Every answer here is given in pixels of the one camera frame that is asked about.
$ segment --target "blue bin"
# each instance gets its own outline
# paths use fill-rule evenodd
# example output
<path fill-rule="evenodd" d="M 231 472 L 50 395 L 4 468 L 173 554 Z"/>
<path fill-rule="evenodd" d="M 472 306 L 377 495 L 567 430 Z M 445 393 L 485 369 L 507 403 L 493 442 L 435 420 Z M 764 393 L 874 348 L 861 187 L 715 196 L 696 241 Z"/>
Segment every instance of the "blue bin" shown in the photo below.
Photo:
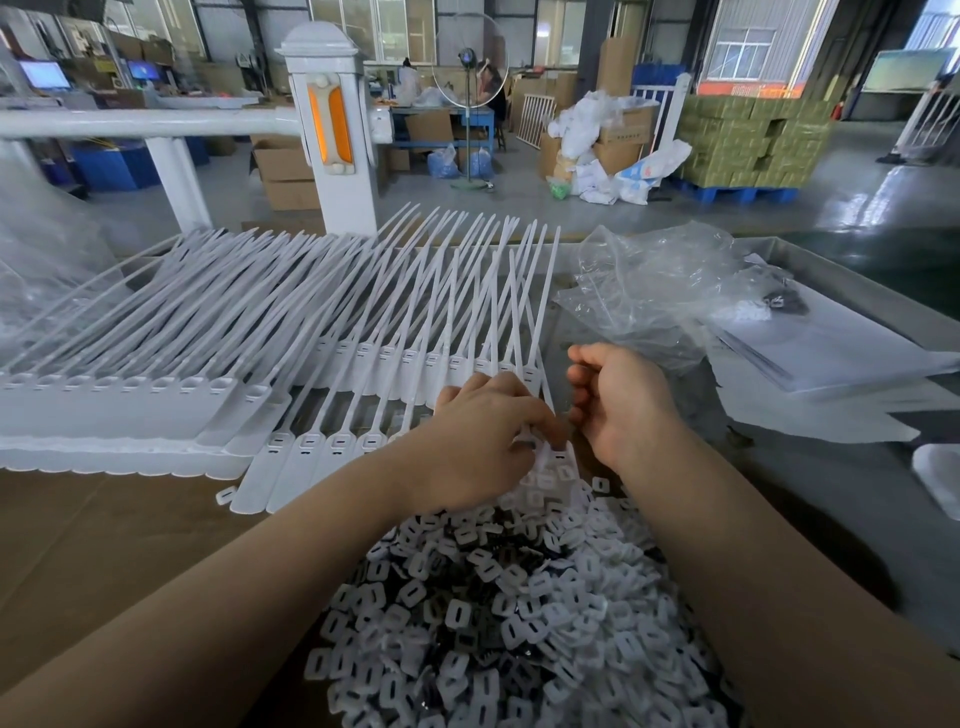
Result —
<path fill-rule="evenodd" d="M 210 163 L 210 154 L 206 150 L 206 144 L 202 136 L 186 137 L 186 147 L 190 150 L 190 158 L 193 159 L 193 166 L 200 167 Z"/>
<path fill-rule="evenodd" d="M 76 144 L 73 159 L 93 192 L 124 192 L 160 184 L 150 151 L 142 141 L 121 140 L 118 149 Z"/>

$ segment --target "worker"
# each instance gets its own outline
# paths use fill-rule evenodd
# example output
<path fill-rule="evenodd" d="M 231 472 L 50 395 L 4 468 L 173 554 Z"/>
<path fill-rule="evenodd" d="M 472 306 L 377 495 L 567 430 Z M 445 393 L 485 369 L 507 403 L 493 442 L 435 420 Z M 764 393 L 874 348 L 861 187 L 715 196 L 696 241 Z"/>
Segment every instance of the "worker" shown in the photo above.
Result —
<path fill-rule="evenodd" d="M 503 93 L 503 78 L 490 59 L 486 59 L 480 67 L 477 79 L 477 98 L 481 104 L 490 107 L 496 123 L 502 124 L 507 118 L 507 97 Z"/>
<path fill-rule="evenodd" d="M 758 728 L 960 725 L 960 669 L 794 531 L 688 429 L 660 370 L 573 346 L 569 420 L 648 521 Z M 0 726 L 235 725 L 391 527 L 489 502 L 565 427 L 513 374 L 446 387 L 436 415 L 42 667 Z"/>

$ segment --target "blue plastic bag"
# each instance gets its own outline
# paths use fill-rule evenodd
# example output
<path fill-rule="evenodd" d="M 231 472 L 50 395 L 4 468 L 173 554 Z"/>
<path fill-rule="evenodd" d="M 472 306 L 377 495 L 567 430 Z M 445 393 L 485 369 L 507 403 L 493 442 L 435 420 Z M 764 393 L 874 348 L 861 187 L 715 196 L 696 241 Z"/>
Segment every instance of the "blue plastic bag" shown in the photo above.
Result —
<path fill-rule="evenodd" d="M 493 176 L 493 159 L 486 147 L 470 153 L 470 176 L 488 180 Z"/>
<path fill-rule="evenodd" d="M 438 180 L 454 180 L 460 177 L 457 168 L 457 150 L 450 144 L 446 149 L 438 149 L 426 157 L 426 168 L 430 177 Z"/>

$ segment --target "cardboard box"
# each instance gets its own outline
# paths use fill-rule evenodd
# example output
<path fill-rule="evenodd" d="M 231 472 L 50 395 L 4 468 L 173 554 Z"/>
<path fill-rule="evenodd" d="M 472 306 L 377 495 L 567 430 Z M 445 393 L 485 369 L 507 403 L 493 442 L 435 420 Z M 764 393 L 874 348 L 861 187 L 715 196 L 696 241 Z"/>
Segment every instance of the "cardboard box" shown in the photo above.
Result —
<path fill-rule="evenodd" d="M 569 109 L 576 103 L 577 74 L 566 71 L 547 71 L 547 88 L 547 95 L 552 95 L 557 105 L 557 113 Z"/>
<path fill-rule="evenodd" d="M 600 46 L 597 90 L 611 96 L 629 96 L 636 61 L 636 36 L 609 37 Z"/>
<path fill-rule="evenodd" d="M 313 170 L 306 163 L 306 155 L 297 136 L 278 136 L 259 139 L 253 145 L 253 158 L 260 170 L 260 179 L 266 182 L 313 183 Z"/>
<path fill-rule="evenodd" d="M 117 88 L 113 91 L 101 91 L 97 94 L 108 109 L 145 109 L 147 98 L 143 91 L 131 88 Z"/>
<path fill-rule="evenodd" d="M 204 143 L 211 157 L 229 157 L 237 151 L 237 143 L 232 136 L 206 136 Z"/>
<path fill-rule="evenodd" d="M 309 182 L 264 181 L 263 191 L 271 209 L 320 209 L 317 185 Z"/>
<path fill-rule="evenodd" d="M 546 131 L 540 133 L 540 163 L 538 172 L 544 179 L 553 177 L 554 167 L 557 166 L 557 155 L 560 153 L 562 139 L 555 139 Z"/>
<path fill-rule="evenodd" d="M 113 45 L 116 46 L 117 53 L 128 61 L 143 61 L 143 43 L 140 38 L 125 36 L 122 33 L 108 31 Z"/>
<path fill-rule="evenodd" d="M 405 118 L 410 140 L 429 142 L 423 147 L 413 147 L 412 151 L 414 152 L 432 152 L 453 141 L 453 125 L 450 123 L 450 112 L 445 109 L 412 113 Z"/>
<path fill-rule="evenodd" d="M 390 164 L 391 172 L 409 172 L 410 171 L 410 150 L 387 148 L 387 160 Z"/>
<path fill-rule="evenodd" d="M 642 144 L 634 142 L 615 142 L 613 144 L 604 144 L 597 142 L 593 145 L 593 153 L 597 155 L 604 171 L 608 175 L 615 175 L 620 170 L 626 169 L 631 164 L 636 164 L 640 159 L 640 150 Z"/>
<path fill-rule="evenodd" d="M 143 46 L 143 60 L 159 63 L 160 65 L 174 64 L 174 47 L 169 40 L 141 40 Z"/>
<path fill-rule="evenodd" d="M 310 235 L 326 235 L 324 217 L 320 212 L 299 220 L 248 220 L 240 223 L 240 230 L 244 232 L 253 230 L 254 228 L 260 229 L 261 232 L 289 232 L 290 235 L 296 235 L 301 232 L 306 232 Z"/>
<path fill-rule="evenodd" d="M 635 144 L 649 144 L 654 140 L 654 125 L 659 111 L 660 104 L 624 111 L 623 126 L 601 129 L 600 143 L 632 141 Z"/>

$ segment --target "hand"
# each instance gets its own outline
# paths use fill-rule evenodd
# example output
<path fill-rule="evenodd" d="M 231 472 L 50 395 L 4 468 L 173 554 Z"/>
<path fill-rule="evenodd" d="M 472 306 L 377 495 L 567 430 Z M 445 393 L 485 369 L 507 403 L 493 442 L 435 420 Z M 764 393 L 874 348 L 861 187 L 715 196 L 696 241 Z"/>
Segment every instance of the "hand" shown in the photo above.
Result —
<path fill-rule="evenodd" d="M 604 465 L 622 473 L 649 455 L 665 425 L 683 425 L 656 364 L 613 344 L 575 344 L 567 355 L 573 362 L 566 370 L 573 385 L 569 419 Z"/>
<path fill-rule="evenodd" d="M 412 483 L 412 514 L 472 508 L 514 488 L 534 467 L 534 452 L 514 438 L 535 427 L 556 449 L 566 427 L 514 374 L 475 374 L 463 388 L 444 387 L 434 416 L 384 448 L 402 452 Z"/>

